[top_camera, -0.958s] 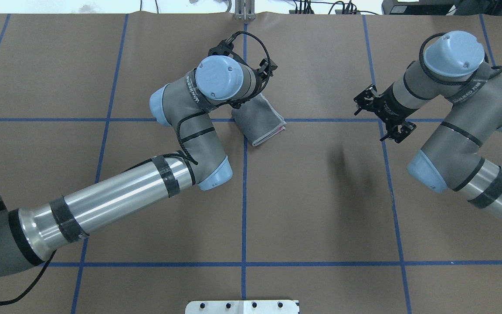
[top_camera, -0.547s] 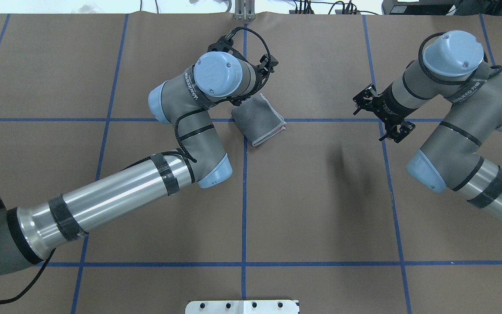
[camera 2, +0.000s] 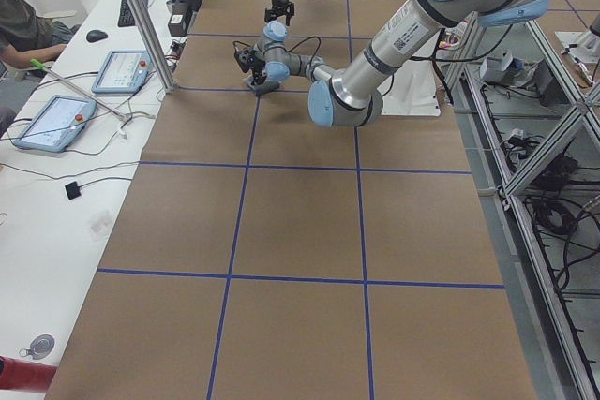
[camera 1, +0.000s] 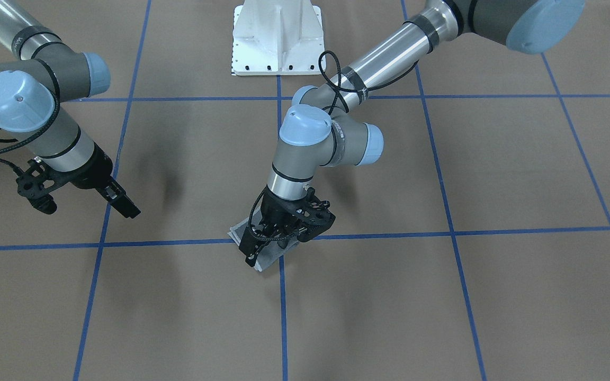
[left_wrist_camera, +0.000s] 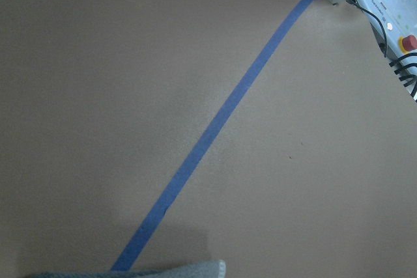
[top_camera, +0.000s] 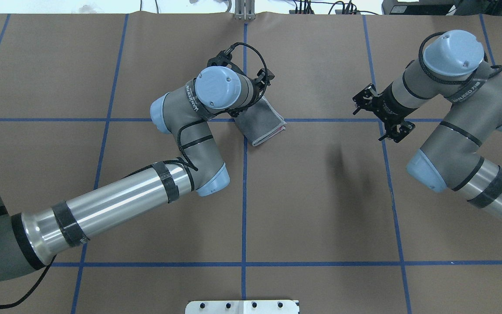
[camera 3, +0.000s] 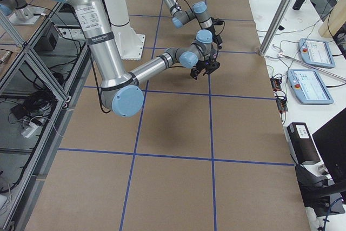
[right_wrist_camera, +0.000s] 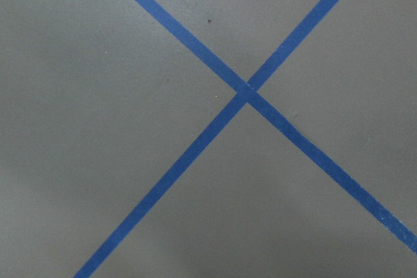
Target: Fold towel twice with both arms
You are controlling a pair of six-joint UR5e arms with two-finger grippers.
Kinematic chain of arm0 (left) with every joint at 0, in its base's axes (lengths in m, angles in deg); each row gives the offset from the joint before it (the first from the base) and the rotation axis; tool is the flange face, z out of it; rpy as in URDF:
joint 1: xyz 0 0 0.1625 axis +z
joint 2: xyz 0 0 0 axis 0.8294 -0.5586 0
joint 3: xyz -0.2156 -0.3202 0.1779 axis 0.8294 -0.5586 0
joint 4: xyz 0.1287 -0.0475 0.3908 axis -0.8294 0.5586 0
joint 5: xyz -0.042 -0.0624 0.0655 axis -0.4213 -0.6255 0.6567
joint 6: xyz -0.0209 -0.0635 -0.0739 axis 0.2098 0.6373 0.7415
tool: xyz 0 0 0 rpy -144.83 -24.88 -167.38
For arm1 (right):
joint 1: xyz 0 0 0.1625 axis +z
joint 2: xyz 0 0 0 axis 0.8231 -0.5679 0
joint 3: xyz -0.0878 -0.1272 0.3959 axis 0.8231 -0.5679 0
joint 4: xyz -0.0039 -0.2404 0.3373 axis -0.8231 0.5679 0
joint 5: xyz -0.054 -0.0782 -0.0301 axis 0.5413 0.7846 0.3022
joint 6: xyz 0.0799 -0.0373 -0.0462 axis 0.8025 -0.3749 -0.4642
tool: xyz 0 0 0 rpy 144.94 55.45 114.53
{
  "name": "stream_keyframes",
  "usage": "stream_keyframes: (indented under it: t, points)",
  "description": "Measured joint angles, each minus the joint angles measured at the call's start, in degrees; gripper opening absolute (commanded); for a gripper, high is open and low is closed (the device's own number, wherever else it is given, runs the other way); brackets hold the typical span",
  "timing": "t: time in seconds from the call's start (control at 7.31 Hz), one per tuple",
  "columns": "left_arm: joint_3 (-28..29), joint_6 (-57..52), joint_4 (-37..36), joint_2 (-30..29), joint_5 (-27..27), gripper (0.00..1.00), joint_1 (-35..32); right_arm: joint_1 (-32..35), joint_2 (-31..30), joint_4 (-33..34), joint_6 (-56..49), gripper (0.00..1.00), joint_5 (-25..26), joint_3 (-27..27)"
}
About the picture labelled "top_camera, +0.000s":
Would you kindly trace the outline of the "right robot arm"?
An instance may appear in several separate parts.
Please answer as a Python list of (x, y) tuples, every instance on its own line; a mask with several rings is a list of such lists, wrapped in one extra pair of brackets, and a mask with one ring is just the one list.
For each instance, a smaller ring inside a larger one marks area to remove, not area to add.
[(432, 191), (446, 189), (502, 221), (502, 166), (478, 149), (502, 132), (502, 66), (486, 60), (483, 45), (465, 30), (436, 32), (420, 44), (399, 78), (384, 91), (367, 85), (353, 97), (356, 111), (383, 123), (380, 140), (398, 143), (415, 124), (406, 117), (442, 96), (451, 107), (407, 164), (407, 172)]

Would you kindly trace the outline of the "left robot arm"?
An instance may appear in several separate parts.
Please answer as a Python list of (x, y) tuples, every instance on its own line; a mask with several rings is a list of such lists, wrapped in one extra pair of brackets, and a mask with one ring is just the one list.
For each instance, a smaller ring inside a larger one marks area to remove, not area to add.
[(0, 196), (0, 281), (41, 270), (57, 254), (190, 191), (205, 197), (225, 188), (231, 180), (207, 122), (263, 102), (273, 78), (266, 68), (251, 79), (233, 66), (208, 66), (151, 105), (152, 123), (174, 136), (180, 157), (37, 213), (10, 215)]

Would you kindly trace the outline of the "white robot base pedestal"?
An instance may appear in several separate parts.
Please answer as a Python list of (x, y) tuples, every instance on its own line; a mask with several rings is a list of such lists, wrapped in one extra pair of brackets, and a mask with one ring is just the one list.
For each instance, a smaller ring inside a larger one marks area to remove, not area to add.
[(195, 300), (186, 314), (300, 314), (298, 300)]

